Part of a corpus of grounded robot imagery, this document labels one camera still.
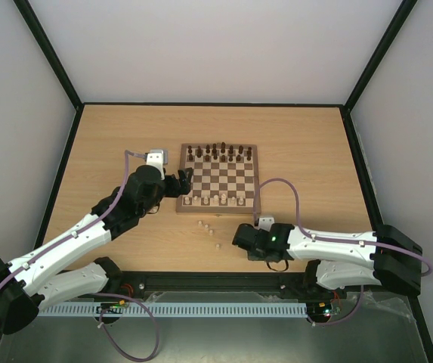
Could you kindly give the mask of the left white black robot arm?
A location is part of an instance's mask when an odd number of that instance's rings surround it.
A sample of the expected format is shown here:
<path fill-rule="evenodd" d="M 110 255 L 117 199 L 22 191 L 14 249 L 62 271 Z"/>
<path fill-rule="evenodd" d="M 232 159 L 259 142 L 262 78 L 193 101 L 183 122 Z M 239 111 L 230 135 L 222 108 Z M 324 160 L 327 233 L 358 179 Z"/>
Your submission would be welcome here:
<path fill-rule="evenodd" d="M 0 258 L 1 332 L 16 333 L 36 318 L 42 303 L 48 301 L 43 287 L 58 272 L 136 227 L 163 198 L 190 192 L 193 169 L 180 169 L 174 175 L 165 175 L 164 171 L 151 165 L 139 166 L 125 174 L 123 185 L 62 235 L 11 262 Z"/>

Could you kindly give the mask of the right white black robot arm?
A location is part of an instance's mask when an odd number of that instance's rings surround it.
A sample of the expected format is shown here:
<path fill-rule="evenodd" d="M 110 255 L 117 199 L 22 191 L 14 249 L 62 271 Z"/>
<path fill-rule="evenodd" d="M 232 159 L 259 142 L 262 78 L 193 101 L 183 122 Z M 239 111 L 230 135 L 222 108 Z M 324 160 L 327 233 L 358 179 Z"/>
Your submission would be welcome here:
<path fill-rule="evenodd" d="M 357 285 L 405 296 L 421 293 L 422 248 L 390 225 L 345 234 L 274 221 L 241 224 L 232 244 L 245 250 L 249 260 L 307 260 L 312 273 L 305 275 L 304 287 L 312 296 Z"/>

